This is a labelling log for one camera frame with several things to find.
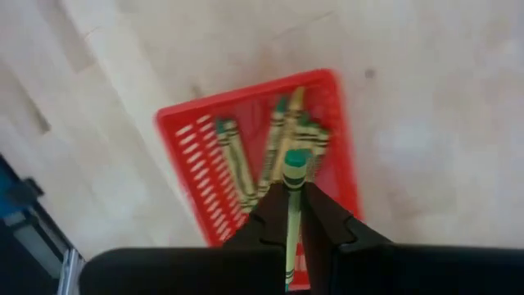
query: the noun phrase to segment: crayon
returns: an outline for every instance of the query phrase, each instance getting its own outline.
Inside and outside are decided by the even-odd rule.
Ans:
[[[300,114],[293,135],[292,149],[306,148],[309,146],[309,115],[305,111]]]
[[[244,153],[244,146],[240,140],[240,135],[238,134],[237,122],[234,120],[226,120],[224,122],[224,128],[228,133],[229,137],[229,147],[232,151],[232,158],[236,160],[236,163],[239,166],[237,171],[238,183],[241,185],[242,192],[246,196],[246,206],[244,212],[248,213],[256,205],[258,199],[256,198],[255,185],[253,184],[253,178],[249,169],[249,164],[247,163],[246,154]]]
[[[300,230],[300,195],[305,182],[308,152],[289,150],[286,152],[282,168],[284,187],[289,194],[287,209],[286,240],[286,286],[293,281],[295,274],[296,245]]]
[[[260,173],[256,196],[260,199],[269,190],[271,170],[275,157],[277,156],[278,146],[282,138],[282,127],[284,126],[284,115],[286,114],[287,100],[281,98],[271,114],[269,124],[269,136],[265,148],[264,167]]]
[[[220,149],[222,149],[222,154],[224,155],[224,159],[226,163],[228,164],[229,174],[231,175],[235,189],[237,190],[237,196],[238,196],[238,201],[240,202],[240,207],[243,211],[247,211],[247,208],[249,207],[250,204],[249,204],[247,195],[244,194],[244,189],[242,189],[242,183],[239,179],[239,175],[242,172],[240,170],[240,166],[238,165],[235,159],[235,153],[231,148],[229,136],[228,136],[228,133],[226,132],[226,129],[224,128],[223,121],[216,120],[215,128],[216,128],[217,137],[219,138]]]
[[[328,147],[329,143],[329,131],[326,129],[320,129],[317,135],[317,139],[315,142],[315,146],[313,148],[313,158],[310,161],[310,164],[308,166],[307,181],[314,181],[314,177],[318,172],[318,169],[320,168],[320,164],[322,163],[322,159],[324,155],[326,154],[326,148]]]
[[[313,148],[317,142],[318,132],[320,131],[320,125],[311,122],[308,124],[308,141],[305,143],[305,148],[313,151]]]
[[[282,131],[280,148],[278,149],[273,171],[271,172],[272,181],[279,181],[282,179],[282,164],[284,162],[286,152],[291,147],[293,142],[293,134],[295,132],[296,122],[303,107],[302,101],[304,100],[304,91],[304,87],[297,87],[291,96],[289,109],[285,119],[286,122]]]

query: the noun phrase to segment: green crayon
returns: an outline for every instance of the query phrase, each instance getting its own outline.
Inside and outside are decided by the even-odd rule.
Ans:
[[[326,154],[326,149],[329,144],[329,137],[329,131],[326,129],[321,128],[318,131],[317,139],[313,148],[313,159],[311,159],[311,162],[308,166],[306,177],[307,181],[314,181],[314,177],[320,168],[320,164],[322,163],[324,155]]]
[[[224,123],[226,132],[228,133],[229,143],[232,151],[232,157],[238,164],[240,171],[237,173],[238,183],[242,187],[244,196],[246,196],[246,206],[244,212],[248,213],[256,205],[258,199],[256,198],[255,185],[253,184],[253,178],[247,164],[246,154],[244,153],[244,146],[240,140],[240,135],[238,133],[237,122],[234,120],[226,120]]]
[[[271,114],[269,124],[269,136],[265,148],[264,167],[260,173],[256,196],[260,199],[269,190],[271,170],[273,169],[275,157],[277,156],[278,146],[282,138],[282,127],[284,126],[284,115],[286,114],[287,100],[281,98]]]
[[[304,87],[297,87],[291,96],[289,110],[286,114],[285,124],[282,131],[282,140],[273,166],[273,171],[271,172],[271,180],[273,181],[282,179],[282,164],[284,162],[284,157],[286,156],[286,151],[290,149],[293,144],[296,122],[303,107],[304,91]]]
[[[242,183],[239,180],[239,175],[242,173],[242,171],[240,170],[240,166],[236,161],[236,154],[232,149],[228,133],[224,128],[223,121],[217,120],[215,122],[215,128],[217,137],[219,138],[220,149],[222,149],[222,154],[224,155],[224,159],[228,164],[229,174],[231,175],[235,189],[237,190],[240,207],[243,211],[247,211],[247,208],[250,205],[249,199],[248,196],[244,194],[244,189],[242,189]]]
[[[286,241],[286,286],[293,281],[295,274],[296,246],[300,230],[300,195],[305,182],[307,150],[289,150],[286,152],[282,168],[282,179],[289,193],[287,211]]]

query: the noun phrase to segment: basket slot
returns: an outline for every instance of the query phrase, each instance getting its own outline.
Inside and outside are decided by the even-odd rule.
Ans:
[[[222,179],[222,181],[220,182],[220,185],[222,185],[222,186],[226,186],[226,185],[229,184],[230,181],[231,181],[230,178],[224,178],[224,179]]]
[[[180,136],[180,135],[183,135],[185,134],[186,132],[188,132],[189,130],[191,130],[193,128],[193,125],[187,125],[187,126],[184,126],[183,128],[179,129],[177,132],[175,132],[174,134],[176,136]]]
[[[222,179],[223,177],[226,177],[228,175],[228,171],[224,170],[219,174],[219,179]]]
[[[178,142],[179,145],[184,145],[186,143],[189,143],[190,141],[192,141],[193,139],[195,139],[197,136],[195,134],[189,134],[189,136],[187,136],[186,138],[183,138],[182,140],[180,140]]]
[[[204,116],[198,118],[198,120],[196,120],[196,122],[197,122],[198,124],[200,124],[200,123],[204,123],[204,122],[207,121],[209,118],[211,118],[211,116],[209,116],[209,115],[204,115]]]
[[[205,197],[207,196],[210,192],[211,192],[211,189],[213,189],[213,185],[210,185],[209,187],[207,187],[203,192],[202,192],[202,197]]]
[[[233,189],[234,187],[234,184],[233,183],[230,183],[229,186],[224,190],[224,193],[229,193],[231,192],[231,190]]]
[[[241,215],[242,215],[242,213],[240,211],[237,212],[237,214],[233,217],[233,220],[237,221],[240,218]]]
[[[235,198],[235,196],[236,196],[235,192],[231,192],[231,193],[229,193],[227,199],[231,200],[232,198]]]
[[[206,178],[204,180],[202,180],[196,187],[197,188],[203,188],[204,186],[206,186],[208,183],[210,182],[210,179],[209,178]]]
[[[192,145],[190,145],[188,148],[186,148],[185,150],[183,150],[183,154],[188,154],[192,151],[194,151],[196,148],[198,148],[198,143],[194,143]]]
[[[204,135],[204,140],[208,140],[209,138],[212,138],[213,135],[215,135],[215,132],[210,131],[208,134]]]
[[[222,157],[218,155],[215,159],[213,159],[213,161],[211,161],[211,165],[217,165],[220,160],[222,160]]]
[[[229,238],[230,233],[231,233],[231,229],[226,229],[226,231],[220,235],[220,241],[225,241],[226,238]]]
[[[204,163],[206,163],[206,161],[204,160],[200,160],[198,161],[198,163],[196,163],[192,168],[191,168],[191,172],[195,172],[196,170],[199,170],[200,168],[202,168],[202,166],[204,165]]]
[[[240,212],[240,206],[236,206],[231,210],[231,214],[236,215],[238,212]]]
[[[226,218],[226,215],[221,214],[220,217],[213,223],[213,227],[218,227],[222,221]]]
[[[228,164],[227,164],[225,161],[223,161],[223,162],[220,163],[218,166],[216,166],[215,170],[216,170],[217,172],[220,172],[221,170],[223,170],[224,168],[226,168],[227,165],[228,165]]]
[[[212,220],[215,220],[217,217],[219,217],[220,213],[222,213],[222,209],[218,209],[217,211],[213,212],[213,214],[211,214],[211,219]]]
[[[219,152],[220,152],[220,147],[217,147],[216,149],[214,149],[213,151],[210,152],[210,156],[214,156],[214,155],[216,155]]]
[[[209,204],[211,201],[213,201],[216,198],[216,193],[212,193],[207,199],[204,201],[204,205]]]
[[[207,211],[208,212],[212,212],[216,209],[216,207],[219,206],[219,201],[214,201],[208,208],[207,208]]]
[[[240,213],[240,217],[237,221],[237,228],[240,228],[244,224],[244,220],[246,220],[246,216],[244,216],[241,212],[239,213]]]
[[[201,128],[200,128],[200,131],[201,132],[204,132],[206,130],[208,130],[209,128],[213,127],[213,123],[207,123],[206,125],[203,125]]]
[[[219,228],[216,230],[217,234],[222,234],[226,227],[228,227],[228,222],[224,221],[223,223],[220,224]]]
[[[233,208],[237,204],[238,204],[237,200],[233,199],[231,200],[231,202],[229,202],[229,207]]]
[[[212,141],[206,143],[206,148],[212,148],[212,147],[215,146],[217,143],[218,143],[218,140],[213,139]]]
[[[188,164],[191,164],[193,163],[196,159],[198,159],[200,156],[202,156],[202,152],[195,152],[194,155],[190,156],[188,159],[187,159],[187,163]]]
[[[208,171],[208,168],[202,169],[202,171],[198,172],[198,174],[195,175],[195,180],[201,179]]]

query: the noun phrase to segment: basket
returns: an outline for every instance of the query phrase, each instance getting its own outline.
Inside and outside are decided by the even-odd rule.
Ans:
[[[313,70],[158,111],[158,129],[210,246],[221,245],[246,218],[217,142],[215,118],[237,121],[256,183],[264,161],[271,112],[281,95],[292,93],[297,86],[306,87],[304,109],[332,133],[315,183],[359,217],[341,90],[332,71]],[[299,244],[291,288],[308,286],[304,252]]]

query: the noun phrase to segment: wooden floor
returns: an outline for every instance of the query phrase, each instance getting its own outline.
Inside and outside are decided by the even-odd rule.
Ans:
[[[165,106],[319,67],[347,92],[366,221],[524,247],[518,0],[0,0],[0,153],[87,258],[204,245]]]

